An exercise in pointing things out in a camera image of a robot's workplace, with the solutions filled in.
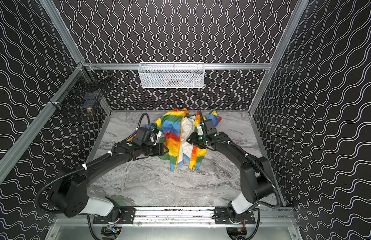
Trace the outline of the rainbow striped jacket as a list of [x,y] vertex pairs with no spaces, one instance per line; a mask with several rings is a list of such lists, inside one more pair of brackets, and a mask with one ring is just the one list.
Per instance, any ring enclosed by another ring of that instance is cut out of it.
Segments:
[[198,111],[191,115],[187,109],[174,109],[162,115],[154,123],[145,125],[144,128],[151,128],[158,133],[161,143],[168,148],[169,152],[159,158],[170,162],[170,169],[174,173],[183,165],[183,161],[189,163],[189,168],[198,170],[207,153],[207,149],[201,149],[187,142],[191,134],[195,133],[201,137],[202,120],[212,120],[216,127],[222,118],[217,111],[213,110],[208,115],[202,116]]

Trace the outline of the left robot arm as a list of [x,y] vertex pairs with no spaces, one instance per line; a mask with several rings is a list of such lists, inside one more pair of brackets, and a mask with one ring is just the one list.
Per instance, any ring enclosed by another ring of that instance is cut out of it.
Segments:
[[[88,164],[72,171],[60,171],[55,180],[46,184],[36,194],[35,206],[42,212],[64,214],[68,218],[77,215],[98,215],[107,218],[111,223],[116,222],[120,218],[119,204],[108,198],[90,197],[87,188],[122,164],[148,157],[161,157],[168,152],[164,143],[118,142],[106,154]],[[49,210],[41,204],[41,194],[49,187],[49,201],[57,210]]]

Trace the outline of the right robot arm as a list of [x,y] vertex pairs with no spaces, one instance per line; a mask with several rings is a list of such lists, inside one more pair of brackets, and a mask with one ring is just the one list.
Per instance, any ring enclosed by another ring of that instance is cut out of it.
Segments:
[[267,158],[249,154],[223,132],[206,137],[191,134],[187,142],[201,149],[219,152],[239,169],[241,193],[228,204],[228,215],[232,221],[239,221],[245,212],[255,210],[260,205],[271,209],[283,206]]

